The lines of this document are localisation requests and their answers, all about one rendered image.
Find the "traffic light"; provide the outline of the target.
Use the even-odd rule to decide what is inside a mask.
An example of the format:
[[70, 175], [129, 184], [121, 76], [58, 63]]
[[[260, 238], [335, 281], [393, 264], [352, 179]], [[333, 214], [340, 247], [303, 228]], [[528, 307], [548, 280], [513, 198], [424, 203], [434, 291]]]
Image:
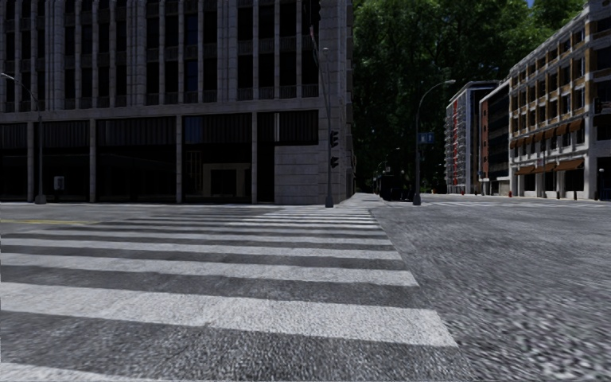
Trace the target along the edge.
[[324, 64], [325, 69], [322, 69], [320, 64], [319, 52], [320, 49], [317, 46], [315, 39], [315, 32], [313, 25], [309, 26], [309, 36], [313, 44], [313, 58], [318, 68], [320, 78], [322, 79], [322, 90], [325, 100], [325, 111], [327, 118], [327, 134], [328, 134], [328, 146], [327, 146], [327, 195], [325, 198], [325, 207], [333, 208], [333, 194], [332, 194], [332, 168], [337, 165], [338, 158], [332, 156], [332, 148], [337, 144], [337, 137], [333, 134], [331, 127], [331, 103], [330, 103], [330, 79], [329, 79], [329, 60], [328, 60], [328, 49], [323, 48], [323, 55], [325, 56]]

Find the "black bus shelter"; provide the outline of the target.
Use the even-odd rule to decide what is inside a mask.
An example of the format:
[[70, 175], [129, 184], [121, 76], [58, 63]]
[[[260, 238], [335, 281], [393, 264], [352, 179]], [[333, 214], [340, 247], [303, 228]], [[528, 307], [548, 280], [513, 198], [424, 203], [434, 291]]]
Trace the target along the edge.
[[379, 195], [385, 201], [401, 201], [403, 198], [403, 184], [399, 176], [384, 173], [377, 179]]

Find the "grey street lamp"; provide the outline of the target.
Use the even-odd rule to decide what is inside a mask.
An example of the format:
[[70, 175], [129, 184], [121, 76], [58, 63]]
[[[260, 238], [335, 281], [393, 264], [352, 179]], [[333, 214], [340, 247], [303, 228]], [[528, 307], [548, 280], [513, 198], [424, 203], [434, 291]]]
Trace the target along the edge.
[[14, 83], [20, 85], [25, 89], [32, 101], [35, 103], [37, 112], [37, 126], [38, 126], [38, 194], [34, 198], [36, 205], [45, 205], [47, 203], [46, 196], [44, 195], [44, 182], [43, 182], [43, 122], [40, 110], [40, 104], [38, 98], [18, 79], [10, 76], [4, 72], [0, 72], [0, 78], [6, 78], [12, 80]]
[[419, 146], [420, 146], [419, 120], [420, 120], [420, 110], [422, 107], [422, 103], [424, 99], [426, 98], [426, 96], [431, 91], [433, 91], [435, 88], [439, 86], [443, 86], [447, 84], [455, 84], [455, 83], [456, 83], [456, 80], [452, 79], [452, 80], [446, 80], [441, 83], [435, 84], [422, 95], [418, 103], [418, 109], [417, 109], [417, 114], [416, 114], [416, 119], [415, 119], [415, 188], [414, 188], [414, 197], [412, 201], [412, 204], [414, 206], [420, 206], [420, 204], [422, 203], [421, 196], [420, 196], [421, 182], [420, 182], [420, 152], [419, 152]]

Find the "grey and red building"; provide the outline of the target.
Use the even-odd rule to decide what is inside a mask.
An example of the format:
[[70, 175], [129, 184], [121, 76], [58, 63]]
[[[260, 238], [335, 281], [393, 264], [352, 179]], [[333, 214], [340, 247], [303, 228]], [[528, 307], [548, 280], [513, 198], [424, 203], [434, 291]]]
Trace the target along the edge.
[[445, 180], [450, 194], [479, 190], [480, 101], [497, 88], [497, 80], [470, 81], [446, 107]]

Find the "trees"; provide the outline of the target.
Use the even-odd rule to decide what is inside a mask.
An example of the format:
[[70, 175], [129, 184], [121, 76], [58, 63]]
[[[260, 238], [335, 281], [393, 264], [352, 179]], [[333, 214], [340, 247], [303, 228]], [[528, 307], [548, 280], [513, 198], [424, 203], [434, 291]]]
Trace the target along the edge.
[[445, 183], [444, 122], [465, 84], [502, 80], [582, 11], [586, 0], [355, 0], [353, 125], [356, 186], [390, 166], [412, 186], [414, 138], [425, 188]]

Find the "dark glass building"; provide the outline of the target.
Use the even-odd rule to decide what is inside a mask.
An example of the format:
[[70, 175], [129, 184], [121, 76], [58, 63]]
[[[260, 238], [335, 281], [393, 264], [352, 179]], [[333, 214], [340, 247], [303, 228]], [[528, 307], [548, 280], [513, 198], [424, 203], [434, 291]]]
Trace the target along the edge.
[[507, 195], [509, 181], [509, 81], [506, 80], [479, 104], [479, 180], [484, 195]]

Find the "grey stone building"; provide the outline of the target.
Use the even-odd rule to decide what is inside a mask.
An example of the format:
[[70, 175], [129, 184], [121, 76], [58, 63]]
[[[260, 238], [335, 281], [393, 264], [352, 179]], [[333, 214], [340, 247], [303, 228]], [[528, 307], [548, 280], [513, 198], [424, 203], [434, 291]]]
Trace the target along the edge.
[[[60, 201], [318, 205], [356, 189], [352, 0], [0, 0], [0, 72], [39, 100]], [[0, 78], [0, 201], [38, 194], [35, 103]]]

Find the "pale concrete building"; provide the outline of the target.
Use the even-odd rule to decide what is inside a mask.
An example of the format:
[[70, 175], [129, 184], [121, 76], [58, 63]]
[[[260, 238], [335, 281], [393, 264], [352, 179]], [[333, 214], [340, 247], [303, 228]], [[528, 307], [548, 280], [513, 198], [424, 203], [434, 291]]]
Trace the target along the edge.
[[508, 79], [512, 195], [611, 201], [611, 0], [586, 0]]

